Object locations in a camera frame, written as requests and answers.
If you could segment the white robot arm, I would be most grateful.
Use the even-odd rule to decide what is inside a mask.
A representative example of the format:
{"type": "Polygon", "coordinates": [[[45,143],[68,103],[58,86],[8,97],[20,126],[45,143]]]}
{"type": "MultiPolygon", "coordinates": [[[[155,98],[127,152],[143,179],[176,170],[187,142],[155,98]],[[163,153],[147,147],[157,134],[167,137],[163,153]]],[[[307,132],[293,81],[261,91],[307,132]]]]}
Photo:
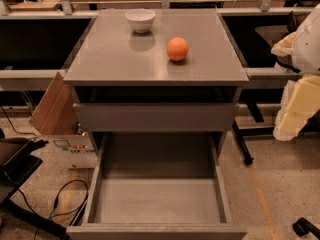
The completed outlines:
{"type": "Polygon", "coordinates": [[[297,137],[308,120],[320,110],[320,5],[290,33],[276,43],[271,53],[290,55],[293,68],[303,75],[284,87],[273,136],[279,141],[297,137]]]}

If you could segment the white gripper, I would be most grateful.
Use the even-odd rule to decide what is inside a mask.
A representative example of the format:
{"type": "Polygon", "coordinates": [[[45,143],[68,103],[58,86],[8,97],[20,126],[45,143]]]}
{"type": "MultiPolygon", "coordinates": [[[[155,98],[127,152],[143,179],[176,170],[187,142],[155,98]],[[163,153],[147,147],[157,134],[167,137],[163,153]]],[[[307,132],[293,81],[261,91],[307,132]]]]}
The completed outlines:
{"type": "Polygon", "coordinates": [[[278,141],[290,141],[320,110],[320,76],[307,75],[297,82],[289,80],[280,105],[273,136],[278,141]]]}

